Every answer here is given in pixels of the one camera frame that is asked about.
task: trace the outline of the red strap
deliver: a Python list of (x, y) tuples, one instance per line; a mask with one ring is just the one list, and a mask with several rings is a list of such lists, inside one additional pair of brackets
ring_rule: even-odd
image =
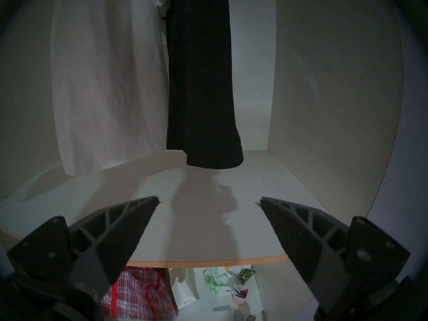
[(160, 285), (161, 285), (161, 274), (157, 273), (157, 283), (156, 283), (156, 286), (154, 286), (153, 284), (148, 284), (145, 287), (145, 289), (146, 289), (146, 291), (145, 291), (145, 299), (147, 300), (148, 307), (150, 307), (150, 309), (151, 309), (151, 313), (153, 314), (153, 320), (154, 321), (157, 320), (157, 318), (156, 318), (154, 306), (153, 306), (153, 304), (150, 301), (150, 296), (148, 295), (148, 290), (149, 290), (149, 288), (154, 288), (155, 290), (158, 290)]
[(114, 318), (117, 316), (117, 281), (111, 287), (110, 315)]

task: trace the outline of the white dress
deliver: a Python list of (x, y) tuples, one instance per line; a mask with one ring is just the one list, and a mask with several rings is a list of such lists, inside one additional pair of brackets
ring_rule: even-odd
[(68, 175), (166, 148), (168, 77), (157, 0), (56, 0), (53, 111)]

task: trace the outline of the hanging garment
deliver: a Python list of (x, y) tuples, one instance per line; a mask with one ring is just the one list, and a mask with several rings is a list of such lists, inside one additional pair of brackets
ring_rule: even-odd
[(167, 14), (168, 149), (187, 164), (226, 169), (243, 161), (232, 93), (229, 0), (173, 0)]
[(56, 0), (53, 111), (65, 172), (166, 148), (168, 77), (157, 0)]

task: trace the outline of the red checkered bag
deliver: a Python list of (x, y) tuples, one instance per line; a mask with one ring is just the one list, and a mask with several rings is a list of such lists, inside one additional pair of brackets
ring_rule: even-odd
[(161, 274), (153, 268), (126, 267), (101, 305), (115, 318), (155, 321), (178, 315)]

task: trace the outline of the orange edge banding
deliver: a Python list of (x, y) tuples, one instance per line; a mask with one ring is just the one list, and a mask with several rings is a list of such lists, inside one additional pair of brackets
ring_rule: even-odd
[[(21, 240), (22, 237), (15, 235), (3, 228), (4, 232), (15, 239)], [(237, 259), (237, 260), (219, 260), (219, 261), (137, 261), (129, 260), (126, 264), (131, 267), (151, 267), (151, 268), (202, 268), (202, 267), (222, 267), (222, 266), (241, 266), (244, 264), (258, 264), (276, 261), (288, 260), (288, 255), (263, 256), (261, 258)]]

